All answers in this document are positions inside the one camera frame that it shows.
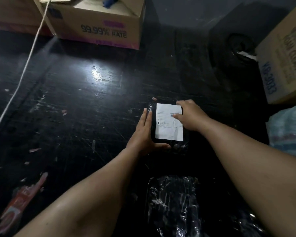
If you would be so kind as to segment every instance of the black plastic package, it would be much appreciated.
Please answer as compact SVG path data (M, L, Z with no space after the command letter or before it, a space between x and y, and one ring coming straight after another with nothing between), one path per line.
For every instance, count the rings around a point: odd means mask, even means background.
M173 154L185 155L188 150L189 143L189 131L183 127L183 141L172 141L165 139L156 138L156 113L157 113L157 103L150 103L148 111L152 110L152 124L151 124L151 139L154 143L167 143L172 148L170 152Z
M150 236L203 237L193 177L163 176L148 184L145 213Z

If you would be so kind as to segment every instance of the plastic bag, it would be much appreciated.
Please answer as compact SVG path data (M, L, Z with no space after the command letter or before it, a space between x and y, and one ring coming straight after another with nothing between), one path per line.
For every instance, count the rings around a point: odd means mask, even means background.
M146 198L149 236L203 237L193 177L151 178Z
M296 156L296 106L272 115L266 127L271 147Z
M173 154L185 155L188 150L189 131L183 127L183 141L172 141L156 138L156 111L157 103L149 103L148 111L152 110L151 139L155 143L167 143L172 148L169 150Z

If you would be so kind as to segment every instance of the white cable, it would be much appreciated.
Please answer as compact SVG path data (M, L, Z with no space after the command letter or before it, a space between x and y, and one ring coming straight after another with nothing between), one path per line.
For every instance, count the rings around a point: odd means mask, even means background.
M34 47L35 47L35 44L36 44L36 41L37 41L37 37L38 37L38 35L39 35L39 32L40 32L41 29L42 29L42 26L43 26L43 23L44 23L44 19L45 19L45 17L46 17L47 9L48 9L48 6L49 6L49 3L50 3L50 2L51 2L51 0L49 0L48 3L47 3L47 5L46 5L46 9L45 9L45 12L44 12L44 15L43 15L43 19L42 19L42 21L41 21L41 24L40 24L38 30L37 30L37 33L36 33L36 36L35 36L35 39L34 39L34 42L33 42L33 45L32 45L31 51L30 51L30 54L29 54L29 57L27 58L26 64L25 64L24 69L23 69L23 72L22 72L22 75L21 75L21 78L20 78L20 81L19 81L18 87L16 87L16 90L15 90L14 94L12 95L12 97L11 97L11 99L9 100L9 102L8 102L8 104L7 104L7 106L6 106L6 108L5 108L4 111L2 112L2 114L1 114L1 116L0 116L0 123L1 123L2 119L4 118L4 115L6 114L8 108L9 108L11 102L12 102L12 100L14 99L14 96L16 95L16 93L18 92L18 90L19 90L19 88L20 88L20 85L21 85L21 82L22 82L22 79L23 79L24 73L25 73L25 71L26 71L26 69L27 69L27 65L28 65L28 63L30 62L30 59L31 59L31 57L32 57L32 53L33 53L33 50L34 50Z

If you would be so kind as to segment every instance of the dark floor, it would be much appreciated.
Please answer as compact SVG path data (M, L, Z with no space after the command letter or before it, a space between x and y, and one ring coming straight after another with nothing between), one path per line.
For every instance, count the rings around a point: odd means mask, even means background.
M13 190L35 184L48 172L44 189L13 231L113 159L152 97L169 104L193 99L214 119L267 143L265 121L272 110L258 66L231 52L226 43L230 34L145 23L139 51L40 37L0 125L0 214ZM32 41L31 35L0 31L0 114L17 86ZM29 153L35 148L41 149ZM205 212L213 219L208 233L224 236L230 220L215 221L229 211L228 195L239 196L207 141L191 133L186 156L165 155L162 160L144 158L138 165L117 230L136 229L151 176L178 174L199 178L204 201L210 203Z

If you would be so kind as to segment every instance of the package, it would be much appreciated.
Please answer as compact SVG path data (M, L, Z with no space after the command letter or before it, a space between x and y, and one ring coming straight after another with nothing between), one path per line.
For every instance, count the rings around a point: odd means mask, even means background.
M296 104L296 8L258 45L256 53L269 104Z
M160 237L202 237L197 178L163 176L151 178L146 198L149 234Z
M45 7L48 0L40 0ZM48 17L61 39L139 49L145 0L52 0Z
M0 0L0 30L36 34L43 10L38 0ZM53 28L48 19L40 32L51 36Z
M266 126L270 146L296 156L296 106L272 115Z
M185 155L188 150L189 131L172 117L174 113L182 114L182 107L179 105L150 103L148 109L149 111L152 110L153 113L151 123L152 141L154 143L167 143L172 147L169 150L170 152Z

